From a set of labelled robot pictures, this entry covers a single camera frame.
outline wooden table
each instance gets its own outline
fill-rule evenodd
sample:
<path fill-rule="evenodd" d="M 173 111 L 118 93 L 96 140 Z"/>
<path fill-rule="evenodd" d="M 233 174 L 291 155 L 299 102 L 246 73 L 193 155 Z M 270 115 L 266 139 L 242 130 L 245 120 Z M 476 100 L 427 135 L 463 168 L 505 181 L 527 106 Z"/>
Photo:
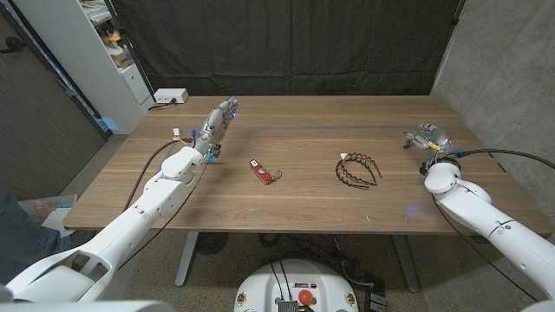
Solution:
<path fill-rule="evenodd" d="M 121 213 L 141 168 L 168 142 L 174 127 L 202 125 L 224 97 L 190 97 L 185 105 L 151 111 L 123 143 L 64 220 L 70 229 L 100 229 Z M 404 149 L 403 131 L 442 127 L 456 148 L 484 146 L 441 98 L 430 96 L 239 96 L 238 116 L 188 203 L 168 229 L 358 234 L 456 234 L 435 207 L 419 174 L 427 151 Z M 336 177 L 340 153 L 365 153 L 383 179 L 368 191 Z M 143 179 L 167 156 L 161 153 Z M 249 161 L 280 180 L 264 185 Z M 545 216 L 486 154 L 460 160 L 462 178 L 489 192 L 493 204 L 542 236 Z M 356 169 L 350 163 L 348 168 Z M 160 228 L 168 218 L 161 219 Z M 460 230 L 472 233 L 464 227 Z"/>

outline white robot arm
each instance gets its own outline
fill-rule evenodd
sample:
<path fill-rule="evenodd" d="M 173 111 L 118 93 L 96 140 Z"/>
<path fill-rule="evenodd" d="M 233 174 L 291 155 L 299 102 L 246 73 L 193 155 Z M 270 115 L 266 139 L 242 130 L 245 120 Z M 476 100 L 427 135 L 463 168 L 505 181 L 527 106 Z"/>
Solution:
<path fill-rule="evenodd" d="M 47 257 L 10 281 L 6 287 L 15 299 L 30 302 L 92 302 L 102 298 L 115 272 L 125 263 L 151 226 L 176 211 L 198 182 L 194 167 L 211 155 L 219 156 L 219 142 L 237 112 L 231 97 L 212 110 L 197 136 L 194 148 L 186 146 L 166 159 L 149 179 L 140 198 L 86 244 Z M 79 270 L 68 264 L 78 256 L 88 261 Z"/>
<path fill-rule="evenodd" d="M 420 148 L 435 150 L 433 160 L 425 164 L 428 172 L 424 185 L 437 204 L 451 218 L 489 240 L 553 299 L 555 246 L 495 208 L 484 189 L 460 178 L 459 167 L 445 157 L 452 154 L 453 144 L 443 130 L 429 124 L 421 125 L 421 130 L 427 136 L 407 133 L 405 147 L 415 142 Z M 533 305 L 526 311 L 553 310 L 553 303 L 542 302 L 547 309 Z"/>

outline cable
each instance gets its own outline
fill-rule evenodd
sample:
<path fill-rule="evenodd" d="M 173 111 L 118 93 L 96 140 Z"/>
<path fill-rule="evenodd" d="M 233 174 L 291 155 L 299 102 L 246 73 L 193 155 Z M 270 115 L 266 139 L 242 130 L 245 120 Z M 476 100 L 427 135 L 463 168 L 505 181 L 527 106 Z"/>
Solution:
<path fill-rule="evenodd" d="M 385 289 L 385 282 L 381 278 L 377 276 L 373 276 L 367 271 L 361 269 L 359 266 L 358 259 L 356 257 L 353 259 L 349 259 L 343 254 L 343 252 L 341 251 L 341 248 L 339 248 L 338 251 L 334 251 L 337 249 L 336 244 L 331 240 L 328 240 L 322 234 L 318 234 L 318 236 L 321 237 L 322 240 L 325 241 L 330 246 L 329 248 L 324 248 L 320 244 L 315 243 L 312 237 L 307 234 L 301 234 L 299 237 L 295 237 L 292 234 L 281 235 L 281 237 L 287 237 L 290 240 L 292 240 L 293 243 L 298 247 L 298 249 L 302 251 L 302 253 L 290 252 L 290 251 L 287 253 L 283 253 L 280 247 L 280 243 L 283 240 L 278 240 L 278 239 L 266 240 L 265 239 L 266 235 L 267 234 L 264 234 L 264 233 L 259 234 L 260 243 L 263 246 L 264 246 L 263 243 L 272 243 L 272 244 L 268 244 L 266 247 L 277 246 L 277 250 L 279 251 L 279 254 L 282 258 L 307 257 L 311 260 L 314 260 L 320 263 L 325 263 L 340 275 L 345 276 L 345 278 L 350 280 L 352 283 L 356 283 L 366 289 L 372 289 L 376 291 Z M 321 257 L 317 255 L 314 251 L 310 251 L 313 247 L 316 248 L 316 250 L 320 251 L 325 257 Z M 347 268 L 347 265 L 346 265 L 347 263 L 351 263 L 352 265 L 352 268 L 350 270 L 348 270 Z M 358 275 L 356 277 L 357 279 L 372 281 L 372 283 L 361 283 L 356 281 L 354 278 L 351 278 L 353 274 L 356 273 L 356 271 L 362 272 L 361 275 Z"/>
<path fill-rule="evenodd" d="M 167 106 L 175 104 L 176 101 L 177 100 L 175 100 L 175 98 L 172 98 L 172 100 L 169 103 L 154 105 L 154 106 L 150 107 L 148 110 L 154 110 L 154 109 L 160 109 L 162 107 L 167 107 Z"/>
<path fill-rule="evenodd" d="M 184 139 L 185 142 L 189 142 L 190 143 L 191 139 Z M 127 198 L 127 202 L 125 203 L 125 206 L 123 207 L 123 211 L 126 211 L 127 208 L 129 208 L 129 205 L 131 204 L 131 199 L 133 199 L 133 196 L 135 195 L 135 192 L 137 191 L 137 187 L 139 187 L 140 181 L 142 180 L 143 176 L 145 175 L 145 172 L 147 171 L 148 166 L 150 166 L 150 163 L 153 161 L 154 157 L 156 157 L 156 155 L 158 155 L 160 152 L 162 152 L 162 150 L 164 150 L 164 148 L 171 146 L 173 143 L 178 142 L 177 140 L 172 140 L 167 142 L 166 144 L 164 144 L 163 146 L 161 146 L 159 149 L 156 150 L 156 152 L 153 153 L 152 156 L 150 156 L 150 158 L 148 159 L 147 163 L 145 164 L 145 166 L 142 168 L 142 172 L 140 172 L 139 178 L 137 179 L 137 182 L 135 182 L 135 186 L 133 187 L 133 190 L 131 191 L 131 194 L 129 194 L 129 198 Z"/>
<path fill-rule="evenodd" d="M 541 157 L 529 154 L 529 153 L 522 153 L 522 152 L 516 152 L 516 151 L 509 151 L 509 150 L 498 150 L 498 149 L 491 149 L 491 148 L 486 148 L 486 149 L 480 149 L 480 150 L 473 150 L 473 151 L 466 151 L 466 152 L 462 152 L 462 153 L 456 153 L 455 155 L 460 158 L 460 157 L 465 157 L 468 156 L 470 154 L 474 154 L 474 153 L 506 153 L 506 154 L 512 154 L 512 155 L 518 155 L 518 156 L 523 156 L 523 157 L 527 157 L 529 159 L 534 159 L 537 160 L 545 165 L 548 165 L 549 167 L 555 169 L 555 164 L 553 164 L 552 162 L 545 160 Z"/>
<path fill-rule="evenodd" d="M 334 242 L 336 242 L 337 251 L 341 252 L 341 247 L 339 247 L 339 242 L 337 241 L 336 236 L 334 234 L 332 234 L 331 236 L 333 237 Z M 356 285 L 360 285 L 360 286 L 367 286 L 367 287 L 374 287 L 375 286 L 374 283 L 361 283 L 361 282 L 358 282 L 358 281 L 355 281 L 354 279 L 352 279 L 349 276 L 349 274 L 347 274 L 347 271 L 345 270 L 345 260 L 344 259 L 341 260 L 341 268 L 343 269 L 343 275 L 351 283 L 356 284 Z"/>
<path fill-rule="evenodd" d="M 279 286 L 279 294 L 281 294 L 281 300 L 283 300 L 284 292 L 281 290 L 281 283 L 279 282 L 278 275 L 276 274 L 276 271 L 274 270 L 274 266 L 271 264 L 271 262 L 270 262 L 270 266 L 271 266 L 271 271 L 274 272 L 274 276 L 276 277 L 277 286 Z"/>
<path fill-rule="evenodd" d="M 145 247 L 147 247 L 148 244 L 150 244 L 150 242 L 152 242 L 157 236 L 158 234 L 160 234 L 164 229 L 166 229 L 167 225 L 172 222 L 173 218 L 175 218 L 175 216 L 177 216 L 178 213 L 180 213 L 181 208 L 183 208 L 183 206 L 185 205 L 185 203 L 187 202 L 187 200 L 189 199 L 189 197 L 191 197 L 191 194 L 193 194 L 193 191 L 195 188 L 197 188 L 197 185 L 200 183 L 200 179 L 202 178 L 202 176 L 205 174 L 205 170 L 208 167 L 208 164 L 205 165 L 205 168 L 202 170 L 202 173 L 199 176 L 199 180 L 197 181 L 197 184 L 194 185 L 193 189 L 191 190 L 191 192 L 189 193 L 189 195 L 187 195 L 187 197 L 185 198 L 185 201 L 183 202 L 183 204 L 181 204 L 180 208 L 178 208 L 178 210 L 173 214 L 173 216 L 167 220 L 167 222 L 164 224 L 164 226 L 162 226 L 157 232 L 156 234 L 154 234 L 154 236 L 152 236 L 144 245 L 142 245 L 142 247 L 140 247 L 139 250 L 137 250 L 131 257 L 129 257 L 128 260 L 126 260 L 126 262 L 124 262 L 122 265 L 120 265 L 120 267 L 118 268 L 118 270 L 120 270 L 121 268 L 123 268 L 124 265 L 126 265 L 129 261 L 131 261 L 131 259 L 133 259 L 135 256 L 137 256 L 137 254 L 139 252 L 141 252 L 143 249 L 145 249 Z"/>
<path fill-rule="evenodd" d="M 293 296 L 291 295 L 291 289 L 289 288 L 289 281 L 287 281 L 287 275 L 285 275 L 284 264 L 279 259 L 279 265 L 281 265 L 281 271 L 284 273 L 285 283 L 287 284 L 287 290 L 289 291 L 289 301 L 293 301 Z"/>
<path fill-rule="evenodd" d="M 480 257 L 482 259 L 484 259 L 486 262 L 489 263 L 489 265 L 491 265 L 495 270 L 497 270 L 504 278 L 507 279 L 507 281 L 511 282 L 511 284 L 513 284 L 516 288 L 520 289 L 520 291 L 522 291 L 523 293 L 525 293 L 527 296 L 529 296 L 530 298 L 532 298 L 535 302 L 538 302 L 539 300 L 536 299 L 536 297 L 532 296 L 529 292 L 527 292 L 526 290 L 524 290 L 522 287 L 520 287 L 517 283 L 515 283 L 509 276 L 507 276 L 505 273 L 503 273 L 501 270 L 499 270 L 491 261 L 489 261 L 488 258 L 486 258 L 486 256 L 484 256 L 479 250 L 476 249 L 476 247 L 474 247 L 474 245 L 472 245 L 472 243 L 470 243 L 467 238 L 462 235 L 462 233 L 460 233 L 459 230 L 457 230 L 457 228 L 451 223 L 451 221 L 449 221 L 449 219 L 447 218 L 447 216 L 445 215 L 445 213 L 443 212 L 443 210 L 441 209 L 441 207 L 437 204 L 437 202 L 435 201 L 435 197 L 432 194 L 432 200 L 434 201 L 435 207 L 437 207 L 437 209 L 440 211 L 441 215 L 445 218 L 445 220 L 449 223 L 449 225 L 451 225 L 451 227 L 453 228 L 453 230 L 455 230 L 457 233 L 459 233 L 459 235 L 462 237 L 462 239 L 464 239 L 465 243 L 467 243 L 470 247 L 472 247 L 472 249 L 474 251 L 476 251 L 476 253 L 478 255 L 480 255 Z"/>

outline person's leg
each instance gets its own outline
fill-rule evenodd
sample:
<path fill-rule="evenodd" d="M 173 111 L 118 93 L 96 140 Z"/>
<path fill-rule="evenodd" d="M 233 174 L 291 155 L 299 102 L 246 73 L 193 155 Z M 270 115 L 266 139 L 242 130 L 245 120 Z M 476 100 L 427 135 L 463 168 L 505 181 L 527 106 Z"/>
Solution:
<path fill-rule="evenodd" d="M 34 224 L 8 192 L 0 188 L 0 283 L 6 284 L 31 264 L 69 249 L 68 237 Z"/>

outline table leg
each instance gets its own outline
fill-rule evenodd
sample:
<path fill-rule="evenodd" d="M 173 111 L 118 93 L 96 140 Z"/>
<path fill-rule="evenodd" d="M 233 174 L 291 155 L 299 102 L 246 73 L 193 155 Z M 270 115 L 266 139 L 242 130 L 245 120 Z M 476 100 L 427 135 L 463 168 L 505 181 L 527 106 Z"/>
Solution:
<path fill-rule="evenodd" d="M 401 263 L 402 272 L 405 275 L 405 282 L 407 282 L 407 289 L 412 293 L 420 290 L 418 278 L 416 277 L 415 264 L 408 249 L 407 237 L 404 235 L 393 235 L 391 237 L 393 245 L 397 251 L 397 257 Z"/>
<path fill-rule="evenodd" d="M 183 252 L 181 253 L 180 267 L 177 269 L 177 276 L 175 277 L 175 284 L 178 287 L 185 286 L 187 276 L 191 265 L 193 265 L 193 256 L 197 246 L 198 232 L 188 232 Z"/>

